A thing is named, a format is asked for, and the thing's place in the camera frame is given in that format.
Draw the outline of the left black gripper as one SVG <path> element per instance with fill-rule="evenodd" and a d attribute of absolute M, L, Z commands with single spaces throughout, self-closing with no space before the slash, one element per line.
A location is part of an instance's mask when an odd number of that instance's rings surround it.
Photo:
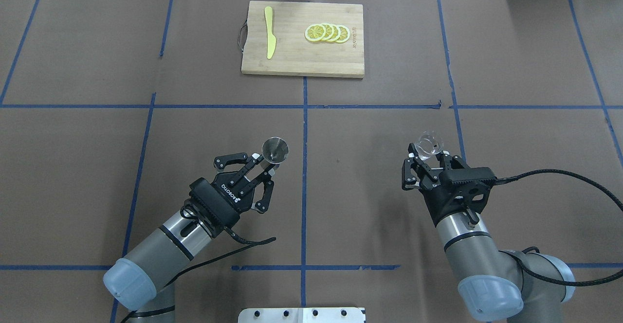
<path fill-rule="evenodd" d="M 241 152 L 238 154 L 228 154 L 217 156 L 214 159 L 214 168 L 224 170 L 229 165 L 254 165 L 263 161 L 261 154 L 247 154 Z M 216 174 L 211 185 L 216 189 L 229 205 L 242 214 L 249 210 L 255 210 L 258 214 L 264 214 L 268 211 L 275 183 L 273 177 L 276 173 L 277 165 L 268 165 L 263 172 L 253 179 L 249 179 L 247 175 L 241 172 L 221 172 Z M 262 196 L 255 200 L 256 188 L 263 186 Z"/>

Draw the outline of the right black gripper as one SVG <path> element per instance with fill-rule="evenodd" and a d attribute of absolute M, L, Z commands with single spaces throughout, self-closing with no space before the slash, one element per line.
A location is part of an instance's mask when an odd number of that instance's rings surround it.
<path fill-rule="evenodd" d="M 468 168 L 460 155 L 452 155 L 447 151 L 438 153 L 438 162 L 438 168 L 431 168 L 426 161 L 419 159 L 418 154 L 409 153 L 402 165 L 402 190 L 420 190 L 425 196 L 431 196 L 430 191 L 442 185 L 442 172 Z"/>

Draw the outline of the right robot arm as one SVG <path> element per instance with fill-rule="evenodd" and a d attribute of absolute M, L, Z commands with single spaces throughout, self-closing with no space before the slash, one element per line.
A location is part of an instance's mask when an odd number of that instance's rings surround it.
<path fill-rule="evenodd" d="M 568 265 L 536 250 L 499 250 L 481 216 L 496 182 L 492 170 L 446 151 L 430 159 L 439 166 L 409 145 L 402 189 L 422 194 L 470 315 L 480 322 L 561 323 L 574 289 L 539 276 L 574 281 Z"/>

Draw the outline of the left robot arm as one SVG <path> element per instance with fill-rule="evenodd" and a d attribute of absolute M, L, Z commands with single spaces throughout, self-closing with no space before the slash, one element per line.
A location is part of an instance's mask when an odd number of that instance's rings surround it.
<path fill-rule="evenodd" d="M 125 323 L 173 323 L 174 283 L 194 269 L 191 262 L 224 233 L 241 251 L 266 245 L 274 237 L 251 241 L 233 230 L 249 210 L 267 212 L 273 176 L 287 154 L 231 154 L 215 158 L 213 181 L 196 179 L 178 212 L 154 230 L 103 276 L 113 297 L 128 310 Z"/>

